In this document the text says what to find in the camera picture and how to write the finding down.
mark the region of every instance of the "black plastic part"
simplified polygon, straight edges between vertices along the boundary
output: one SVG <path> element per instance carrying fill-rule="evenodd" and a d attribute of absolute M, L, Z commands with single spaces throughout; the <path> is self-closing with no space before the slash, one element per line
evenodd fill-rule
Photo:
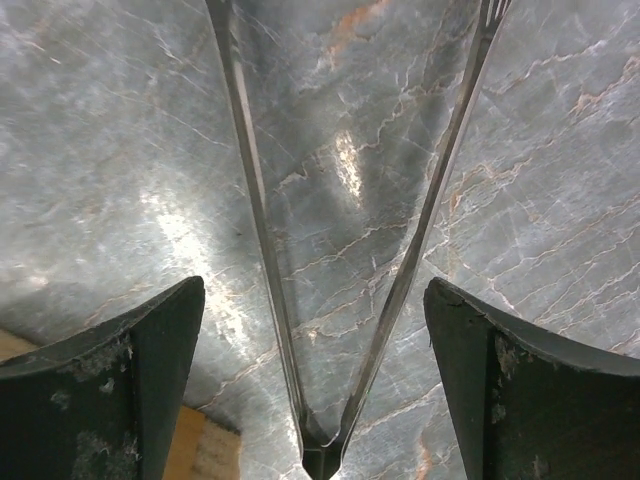
<path fill-rule="evenodd" d="M 161 479 L 203 310 L 188 278 L 0 364 L 0 478 Z"/>
<path fill-rule="evenodd" d="M 338 470 L 342 462 L 342 445 L 329 443 L 320 445 L 315 437 L 306 438 L 302 452 L 302 467 L 312 480 L 329 480 Z"/>
<path fill-rule="evenodd" d="M 551 333 L 442 279 L 424 303 L 469 480 L 640 479 L 640 360 Z"/>

